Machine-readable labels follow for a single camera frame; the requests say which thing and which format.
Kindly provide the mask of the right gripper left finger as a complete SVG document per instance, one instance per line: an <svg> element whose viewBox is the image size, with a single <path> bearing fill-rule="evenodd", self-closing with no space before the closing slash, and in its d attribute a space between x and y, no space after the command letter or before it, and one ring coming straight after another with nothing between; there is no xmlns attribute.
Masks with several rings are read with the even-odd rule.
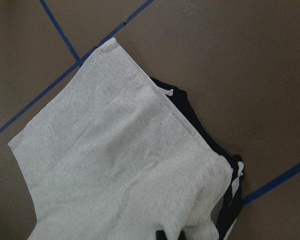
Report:
<svg viewBox="0 0 300 240"><path fill-rule="evenodd" d="M156 240L167 240L167 236L164 230L157 230L155 232L155 239Z"/></svg>

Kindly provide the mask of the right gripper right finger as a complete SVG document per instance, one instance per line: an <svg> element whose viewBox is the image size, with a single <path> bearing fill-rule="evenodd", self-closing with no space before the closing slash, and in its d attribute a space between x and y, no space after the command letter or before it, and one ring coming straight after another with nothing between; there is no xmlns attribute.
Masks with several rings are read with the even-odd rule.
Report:
<svg viewBox="0 0 300 240"><path fill-rule="evenodd" d="M178 240L186 240L186 234L184 231L181 231L178 237Z"/></svg>

